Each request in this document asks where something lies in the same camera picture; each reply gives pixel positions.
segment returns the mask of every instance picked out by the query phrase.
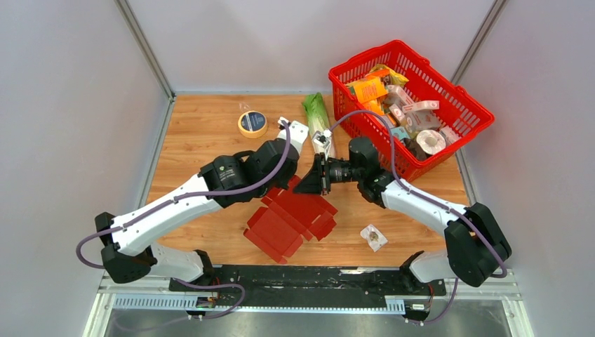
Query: yellow masking tape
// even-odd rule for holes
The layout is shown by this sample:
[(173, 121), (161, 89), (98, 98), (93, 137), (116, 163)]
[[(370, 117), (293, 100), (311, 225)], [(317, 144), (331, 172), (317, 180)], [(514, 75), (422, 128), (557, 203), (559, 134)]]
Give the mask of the yellow masking tape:
[(258, 111), (244, 112), (238, 119), (240, 133), (247, 138), (258, 138), (267, 132), (267, 118)]

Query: yellow package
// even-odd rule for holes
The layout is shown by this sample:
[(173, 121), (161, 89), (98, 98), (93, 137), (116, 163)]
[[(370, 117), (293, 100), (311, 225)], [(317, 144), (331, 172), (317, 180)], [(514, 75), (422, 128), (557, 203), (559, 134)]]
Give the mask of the yellow package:
[(368, 75), (366, 75), (366, 77), (373, 75), (375, 72), (378, 72), (380, 70), (388, 70), (388, 73), (392, 80), (392, 82), (390, 84), (392, 84), (392, 85), (404, 86), (405, 83), (409, 82), (407, 77), (404, 77), (403, 75), (399, 74), (398, 72), (395, 72), (393, 69), (391, 69), (387, 65), (381, 65), (381, 64), (377, 64), (374, 67), (372, 67), (372, 69), (370, 69), (370, 71), (369, 71)]
[(368, 102), (362, 103), (363, 108), (383, 115), (385, 112), (382, 109), (382, 101), (380, 99), (369, 100)]
[(366, 103), (388, 94), (387, 89), (378, 77), (353, 81), (347, 84), (347, 88), (357, 97), (360, 103)]

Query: orange box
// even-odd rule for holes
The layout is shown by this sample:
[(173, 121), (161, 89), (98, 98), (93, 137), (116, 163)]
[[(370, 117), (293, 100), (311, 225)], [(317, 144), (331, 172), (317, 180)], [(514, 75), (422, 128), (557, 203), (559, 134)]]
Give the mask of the orange box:
[(378, 77), (360, 79), (348, 85), (351, 87), (350, 91), (352, 91), (360, 103), (365, 103), (388, 94), (387, 89)]
[(367, 79), (373, 79), (374, 77), (379, 78), (382, 84), (384, 84), (385, 86), (392, 85), (390, 69), (384, 68), (381, 70), (376, 70), (375, 72), (371, 72), (370, 74), (366, 75)]
[(362, 105), (364, 108), (370, 110), (371, 112), (376, 112), (379, 115), (385, 114), (385, 112), (382, 110), (382, 103), (378, 102), (377, 99), (369, 100), (366, 103), (362, 103)]

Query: metal base plate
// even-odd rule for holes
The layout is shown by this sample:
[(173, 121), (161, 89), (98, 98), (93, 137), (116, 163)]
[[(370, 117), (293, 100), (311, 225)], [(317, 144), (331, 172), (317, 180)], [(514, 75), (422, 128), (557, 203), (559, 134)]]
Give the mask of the metal base plate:
[[(385, 308), (385, 296), (429, 296), (422, 285), (408, 291), (395, 268), (223, 265), (215, 268), (221, 284), (246, 288), (244, 307)], [(436, 296), (446, 294), (443, 282), (432, 282)], [(181, 284), (171, 291), (195, 291)], [(218, 305), (235, 303), (237, 289), (222, 289)]]

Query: packaged item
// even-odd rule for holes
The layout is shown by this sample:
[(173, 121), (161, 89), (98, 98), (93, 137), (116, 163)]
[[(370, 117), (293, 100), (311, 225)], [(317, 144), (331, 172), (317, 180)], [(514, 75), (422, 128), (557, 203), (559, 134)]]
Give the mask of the packaged item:
[(415, 142), (421, 147), (422, 151), (433, 156), (434, 154), (446, 149), (446, 141), (442, 135), (434, 130), (424, 130), (415, 137)]
[(461, 137), (459, 137), (459, 135), (456, 132), (454, 132), (454, 130), (451, 129), (448, 125), (441, 128), (438, 131), (438, 133), (440, 133), (440, 135), (444, 137), (444, 140), (446, 141), (447, 145), (453, 144), (457, 140), (461, 139)]
[(436, 110), (440, 108), (440, 101), (438, 100), (423, 100), (421, 102), (404, 105), (403, 111), (405, 113), (420, 110)]
[(405, 121), (405, 114), (399, 108), (398, 105), (393, 104), (388, 107), (388, 113), (396, 120), (399, 125), (402, 125)]
[(368, 245), (374, 252), (378, 251), (378, 249), (389, 242), (389, 240), (382, 235), (374, 225), (368, 225), (368, 227), (362, 229), (359, 234), (368, 242)]
[(390, 76), (390, 83), (385, 84), (385, 85), (394, 85), (394, 86), (404, 86), (405, 83), (409, 82), (409, 80), (407, 79), (407, 77), (404, 77), (403, 75), (399, 74), (398, 72), (395, 72), (392, 68), (388, 67), (387, 65), (381, 65), (381, 64), (377, 64), (374, 67), (372, 67), (372, 69), (370, 69), (370, 72), (368, 73), (368, 75), (374, 75), (376, 72), (379, 72), (379, 74), (383, 74), (380, 73), (380, 71), (388, 71), (388, 74)]
[(254, 111), (249, 105), (240, 103), (242, 115), (238, 119), (238, 129), (246, 138), (259, 138), (267, 132), (267, 118), (263, 113)]
[(383, 114), (379, 119), (383, 119), (385, 122), (387, 122), (387, 124), (389, 124), (389, 128), (394, 128), (396, 126), (387, 114)]
[(417, 160), (424, 161), (424, 160), (428, 159), (429, 155), (426, 152), (424, 152), (424, 150), (422, 150), (420, 145), (415, 140), (410, 139), (410, 138), (405, 138), (405, 139), (403, 139), (403, 142), (405, 144), (405, 148), (407, 150), (409, 150), (409, 152), (411, 152), (411, 154), (413, 154), (413, 156)]
[(367, 79), (373, 79), (374, 77), (379, 78), (382, 82), (382, 85), (384, 86), (392, 85), (392, 77), (389, 68), (384, 68), (375, 72), (370, 72), (365, 76), (365, 78)]
[(353, 81), (347, 84), (347, 88), (357, 97), (360, 103), (365, 103), (388, 94), (385, 85), (380, 81), (379, 77)]
[(362, 103), (363, 108), (375, 112), (377, 114), (385, 114), (382, 110), (382, 103), (378, 99), (369, 100), (368, 102)]
[(405, 145), (405, 139), (410, 139), (409, 133), (407, 133), (407, 130), (405, 130), (405, 128), (402, 126), (392, 128), (391, 134), (397, 137), (397, 139), (399, 139), (399, 142), (401, 142), (403, 145)]
[(330, 128), (330, 123), (328, 121), (328, 115), (326, 113), (326, 108), (324, 107), (324, 101), (322, 99), (321, 93), (315, 93), (306, 96), (304, 102), (302, 102), (302, 106), (304, 110), (306, 110), (306, 118), (308, 119), (308, 133), (310, 134), (310, 138), (312, 139), (312, 145), (314, 146), (314, 153), (324, 152), (326, 157), (334, 157), (335, 156), (335, 143), (333, 143), (332, 136), (328, 137), (328, 141), (330, 144), (326, 144), (327, 146), (322, 146), (316, 142), (314, 142), (315, 135), (319, 135), (323, 133), (326, 129)]
[(411, 138), (415, 138), (420, 131), (428, 129), (438, 130), (440, 125), (440, 120), (432, 111), (421, 110), (406, 113), (403, 126), (409, 132)]
[(385, 104), (397, 104), (403, 106), (415, 103), (400, 86), (387, 86), (387, 90), (388, 98), (385, 100)]

